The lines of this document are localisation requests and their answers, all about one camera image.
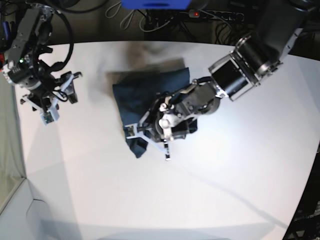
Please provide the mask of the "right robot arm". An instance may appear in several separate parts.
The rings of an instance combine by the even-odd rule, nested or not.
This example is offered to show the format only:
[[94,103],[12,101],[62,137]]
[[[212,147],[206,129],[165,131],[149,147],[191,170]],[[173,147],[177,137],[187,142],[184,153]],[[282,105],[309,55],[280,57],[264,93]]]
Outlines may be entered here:
[[[48,65],[40,59],[42,54],[51,54],[49,40],[53,32],[52,18],[57,15],[68,32],[69,48],[65,60]],[[47,4],[30,2],[20,21],[7,59],[1,67],[6,81],[13,86],[20,86],[29,91],[20,99],[20,103],[30,103],[33,111],[47,112],[50,107],[58,109],[60,102],[75,104],[78,97],[74,87],[74,79],[81,72],[67,72],[59,78],[52,73],[61,71],[70,61],[74,50],[74,34],[66,16]]]

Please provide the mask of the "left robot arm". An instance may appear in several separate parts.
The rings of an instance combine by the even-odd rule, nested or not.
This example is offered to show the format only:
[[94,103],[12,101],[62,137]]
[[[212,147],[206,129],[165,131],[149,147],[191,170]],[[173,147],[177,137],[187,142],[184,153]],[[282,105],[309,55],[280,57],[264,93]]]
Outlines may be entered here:
[[319,6],[317,0],[269,0],[255,29],[209,68],[210,76],[155,101],[140,122],[143,133],[157,143],[184,139],[194,131],[197,118],[214,113],[221,99],[236,100],[257,87],[278,69],[295,33]]

